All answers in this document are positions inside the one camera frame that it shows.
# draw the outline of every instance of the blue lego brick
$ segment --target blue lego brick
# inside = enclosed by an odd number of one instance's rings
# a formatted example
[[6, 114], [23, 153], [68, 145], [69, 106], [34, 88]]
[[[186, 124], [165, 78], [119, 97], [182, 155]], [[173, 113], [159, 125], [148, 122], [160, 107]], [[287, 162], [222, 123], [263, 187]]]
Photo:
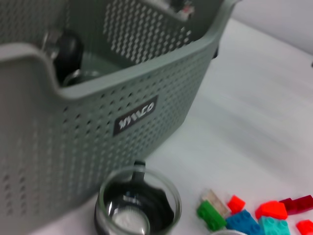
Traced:
[[226, 222], [228, 229], [237, 230], [247, 235], [264, 235], [263, 229], [246, 210], [227, 218]]
[[261, 216], [259, 224], [265, 235], [290, 235], [288, 223], [285, 220]]

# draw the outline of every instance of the teal lego brick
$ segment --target teal lego brick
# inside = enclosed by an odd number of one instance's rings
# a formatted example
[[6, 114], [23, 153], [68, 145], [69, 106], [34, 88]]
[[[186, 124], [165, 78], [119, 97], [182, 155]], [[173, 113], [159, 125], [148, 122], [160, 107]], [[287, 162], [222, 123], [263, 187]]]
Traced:
[[237, 230], [247, 235], [264, 235], [263, 229], [246, 210], [232, 215], [226, 219], [226, 228]]
[[259, 224], [265, 235], [290, 235], [288, 223], [285, 220], [261, 216]]
[[226, 221], [208, 202], [204, 201], [197, 209], [198, 216], [203, 219], [211, 231], [217, 231], [225, 227]]

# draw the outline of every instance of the toy brick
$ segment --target toy brick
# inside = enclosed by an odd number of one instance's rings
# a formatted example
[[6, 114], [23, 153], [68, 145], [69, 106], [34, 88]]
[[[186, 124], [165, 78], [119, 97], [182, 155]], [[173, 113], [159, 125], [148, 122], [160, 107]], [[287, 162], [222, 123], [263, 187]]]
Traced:
[[311, 195], [295, 199], [293, 202], [297, 206], [297, 213], [307, 212], [313, 209], [313, 198]]
[[255, 211], [255, 217], [259, 219], [261, 216], [273, 217], [275, 219], [286, 219], [288, 217], [284, 203], [277, 201], [269, 201], [263, 203]]
[[228, 207], [230, 208], [233, 214], [241, 212], [245, 207], [245, 201], [241, 200], [236, 195], [233, 195], [230, 201], [227, 203]]
[[251, 214], [243, 210], [226, 219], [226, 228], [245, 233], [247, 235], [264, 235], [260, 225], [252, 218]]
[[265, 235], [290, 235], [288, 223], [285, 220], [261, 216], [259, 225], [264, 230]]
[[291, 198], [279, 202], [284, 203], [288, 215], [297, 214], [297, 205]]
[[227, 218], [230, 215], [230, 210], [213, 190], [210, 189], [201, 199], [202, 201], [208, 201], [223, 218]]
[[225, 227], [226, 221], [208, 202], [204, 201], [197, 209], [198, 216], [203, 219], [210, 230], [217, 231]]
[[296, 227], [302, 235], [313, 235], [313, 222], [308, 219], [298, 222]]

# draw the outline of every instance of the white table surface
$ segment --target white table surface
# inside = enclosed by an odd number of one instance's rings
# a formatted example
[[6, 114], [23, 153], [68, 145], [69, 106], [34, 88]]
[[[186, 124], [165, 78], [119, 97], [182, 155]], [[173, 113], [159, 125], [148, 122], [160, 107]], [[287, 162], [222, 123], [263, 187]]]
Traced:
[[[255, 209], [313, 194], [313, 57], [231, 20], [182, 127], [147, 160], [177, 186], [182, 215], [173, 235], [209, 234], [195, 209], [212, 188]], [[96, 197], [32, 235], [96, 235]], [[290, 216], [295, 224], [313, 211]]]

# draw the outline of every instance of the glass cup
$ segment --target glass cup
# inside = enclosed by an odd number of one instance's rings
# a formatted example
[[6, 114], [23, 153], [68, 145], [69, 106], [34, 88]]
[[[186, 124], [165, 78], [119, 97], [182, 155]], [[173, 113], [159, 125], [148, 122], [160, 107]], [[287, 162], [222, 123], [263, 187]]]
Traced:
[[44, 35], [42, 51], [53, 61], [59, 55], [60, 47], [58, 46], [58, 40], [61, 38], [62, 34], [61, 30], [51, 29]]
[[211, 233], [211, 235], [247, 235], [247, 234], [244, 234], [236, 230], [220, 230], [220, 231]]
[[94, 219], [99, 235], [167, 235], [180, 215], [181, 200], [173, 183], [135, 165], [106, 179]]
[[62, 86], [69, 87], [75, 84], [79, 84], [79, 83], [93, 80], [95, 78], [99, 78], [101, 76], [102, 74], [96, 70], [95, 71], [94, 70], [90, 70], [90, 71], [89, 70], [76, 70], [74, 73], [71, 73], [65, 78]]

